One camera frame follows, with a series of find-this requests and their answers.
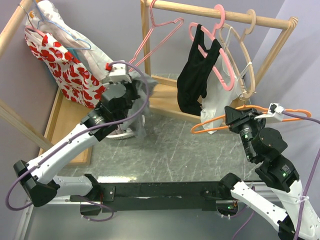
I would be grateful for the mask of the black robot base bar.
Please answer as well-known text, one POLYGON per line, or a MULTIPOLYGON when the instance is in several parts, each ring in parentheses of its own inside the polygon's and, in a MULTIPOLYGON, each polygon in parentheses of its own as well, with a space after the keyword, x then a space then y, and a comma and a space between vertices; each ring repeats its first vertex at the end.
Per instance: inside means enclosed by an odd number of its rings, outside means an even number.
POLYGON ((220 181, 100 183, 88 200, 115 212, 152 210, 215 211, 217 202, 231 202, 232 184, 240 178, 228 173, 220 181))

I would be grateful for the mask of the white sheer tank top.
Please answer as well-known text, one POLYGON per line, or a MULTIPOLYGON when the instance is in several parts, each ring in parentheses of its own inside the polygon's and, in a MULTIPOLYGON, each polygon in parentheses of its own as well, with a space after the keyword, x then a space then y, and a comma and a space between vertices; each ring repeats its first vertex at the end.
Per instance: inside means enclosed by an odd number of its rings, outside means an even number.
MULTIPOLYGON (((221 57, 218 57, 216 63, 216 67, 220 71, 221 75, 223 76, 224 80, 228 83, 230 80, 227 67, 223 63, 221 57)), ((221 86, 218 78, 216 77, 215 73, 211 73, 207 79, 207 95, 205 98, 202 99, 202 110, 200 112, 200 121, 201 123, 210 120, 212 118, 219 117, 225 114, 225 106, 231 105, 231 103, 238 99, 238 96, 241 94, 241 86, 236 80, 235 76, 235 85, 231 91, 225 91, 221 86)), ((250 88, 250 77, 249 74, 246 73, 243 77, 245 86, 247 89, 250 88)), ((218 121, 213 122, 209 125, 210 128, 216 128, 220 124, 218 121)))

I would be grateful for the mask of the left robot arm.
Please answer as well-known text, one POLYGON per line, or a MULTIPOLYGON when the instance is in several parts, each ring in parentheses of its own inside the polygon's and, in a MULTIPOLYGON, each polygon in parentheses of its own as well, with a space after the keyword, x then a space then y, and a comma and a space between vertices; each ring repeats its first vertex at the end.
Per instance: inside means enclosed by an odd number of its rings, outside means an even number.
POLYGON ((91 175, 62 177, 58 172, 84 150, 92 147, 123 122, 143 111, 128 116, 135 100, 141 100, 134 83, 117 83, 109 86, 95 108, 62 140, 29 162, 19 160, 13 166, 17 182, 21 184, 31 203, 42 207, 55 197, 81 196, 88 201, 99 199, 100 183, 91 175))

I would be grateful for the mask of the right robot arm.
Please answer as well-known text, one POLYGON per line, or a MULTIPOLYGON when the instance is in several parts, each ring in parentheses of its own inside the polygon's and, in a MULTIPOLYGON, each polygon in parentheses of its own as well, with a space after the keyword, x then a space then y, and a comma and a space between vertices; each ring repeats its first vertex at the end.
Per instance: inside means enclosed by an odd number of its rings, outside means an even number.
POLYGON ((266 127, 266 122, 282 122, 284 116, 289 120, 316 123, 318 120, 307 113, 298 115, 296 110, 284 109, 278 103, 270 104, 267 113, 230 106, 224 111, 226 125, 240 136, 247 160, 259 165, 256 174, 277 196, 282 207, 252 190, 231 172, 219 182, 220 196, 245 203, 277 230, 281 240, 318 240, 320 218, 307 196, 317 166, 313 165, 307 184, 303 185, 294 164, 282 154, 288 147, 282 135, 278 130, 266 127))

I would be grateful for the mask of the orange plastic hanger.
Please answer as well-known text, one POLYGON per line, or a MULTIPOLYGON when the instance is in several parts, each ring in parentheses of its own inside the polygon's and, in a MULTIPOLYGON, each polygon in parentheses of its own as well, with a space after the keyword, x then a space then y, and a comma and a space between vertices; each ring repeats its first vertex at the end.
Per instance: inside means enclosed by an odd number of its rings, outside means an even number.
MULTIPOLYGON (((268 116, 272 115, 272 117, 274 116, 274 114, 270 112, 269 108, 261 107, 261 106, 258 106, 258 105, 252 105, 252 104, 246 105, 247 100, 245 100, 243 95, 244 95, 244 93, 241 93, 237 98, 239 101, 242 101, 243 104, 241 104, 240 106, 236 107, 235 108, 236 110, 255 109, 259 113, 262 113, 263 115, 268 115, 268 116)), ((283 115, 283 112, 286 111, 286 112, 289 112, 289 113, 304 114, 304 116, 308 117, 308 118, 312 117, 312 113, 310 111, 308 111, 308 110, 305 110, 305 109, 289 109, 289 108, 283 108, 283 107, 281 107, 281 108, 282 108, 281 115, 283 115)), ((204 121, 202 123, 194 125, 191 128, 190 132, 192 134, 201 134, 201 133, 210 133, 210 134, 212 134, 212 133, 214 133, 216 131, 224 130, 224 129, 227 129, 227 128, 228 128, 228 126, 227 126, 226 114, 223 114, 223 115, 217 116, 215 118, 206 120, 206 121, 204 121), (210 124, 212 124, 213 122, 218 122, 219 126, 210 127, 210 124)))

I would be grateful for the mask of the grey tank top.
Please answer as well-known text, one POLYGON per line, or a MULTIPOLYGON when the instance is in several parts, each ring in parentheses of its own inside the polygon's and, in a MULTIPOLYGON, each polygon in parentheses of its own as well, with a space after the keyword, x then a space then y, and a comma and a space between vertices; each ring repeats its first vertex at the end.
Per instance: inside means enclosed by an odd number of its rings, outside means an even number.
MULTIPOLYGON (((144 104, 147 99, 147 87, 143 82, 142 76, 137 71, 132 71, 129 73, 132 83, 137 89, 137 94, 139 98, 133 101, 132 108, 128 110, 127 117, 134 115, 144 104)), ((158 82, 153 79, 150 75, 144 73, 145 79, 147 81, 147 86, 149 90, 149 96, 154 92, 154 88, 158 82)), ((144 128, 143 115, 149 113, 150 102, 148 101, 143 110, 137 114, 135 117, 131 118, 129 121, 125 121, 121 127, 125 130, 130 129, 133 135, 137 138, 144 138, 146 136, 146 130, 144 128)))

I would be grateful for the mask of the mauve pink tank top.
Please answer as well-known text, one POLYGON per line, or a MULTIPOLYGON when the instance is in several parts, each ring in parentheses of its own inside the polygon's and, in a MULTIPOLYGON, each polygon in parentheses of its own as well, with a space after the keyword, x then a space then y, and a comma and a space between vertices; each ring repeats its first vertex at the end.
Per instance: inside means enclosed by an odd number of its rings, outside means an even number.
POLYGON ((115 133, 117 135, 119 134, 126 134, 126 133, 129 133, 131 131, 130 128, 127 128, 127 129, 122 129, 122 127, 120 125, 117 126, 116 130, 115 130, 115 133))

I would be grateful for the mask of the black tank top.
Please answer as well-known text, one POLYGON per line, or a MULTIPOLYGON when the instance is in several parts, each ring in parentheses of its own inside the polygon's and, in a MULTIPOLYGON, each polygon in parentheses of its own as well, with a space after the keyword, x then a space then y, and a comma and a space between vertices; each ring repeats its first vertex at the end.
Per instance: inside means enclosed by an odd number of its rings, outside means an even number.
POLYGON ((182 112, 201 115, 202 105, 198 99, 207 96, 207 80, 217 59, 214 44, 207 49, 204 35, 195 32, 187 62, 177 78, 177 103, 182 112))

